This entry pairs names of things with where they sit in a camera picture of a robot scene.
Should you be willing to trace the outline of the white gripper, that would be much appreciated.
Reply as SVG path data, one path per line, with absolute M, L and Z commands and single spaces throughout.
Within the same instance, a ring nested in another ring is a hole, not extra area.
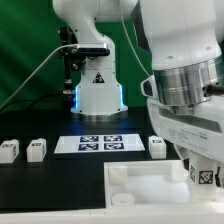
M 154 132 L 175 144 L 174 149 L 189 169 L 189 150 L 224 163 L 224 98 L 197 104 L 194 114 L 174 115 L 157 100 L 147 99 L 148 113 Z M 216 185 L 224 189 L 224 168 L 215 175 Z

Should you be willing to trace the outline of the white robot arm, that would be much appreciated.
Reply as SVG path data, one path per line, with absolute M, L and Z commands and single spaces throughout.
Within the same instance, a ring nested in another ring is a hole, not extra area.
M 212 186 L 224 163 L 224 100 L 218 95 L 224 62 L 216 37 L 214 0 L 53 0 L 57 16 L 84 43 L 113 42 L 97 20 L 124 20 L 140 9 L 141 33 L 152 54 L 146 80 L 155 133 L 190 151 L 190 182 Z

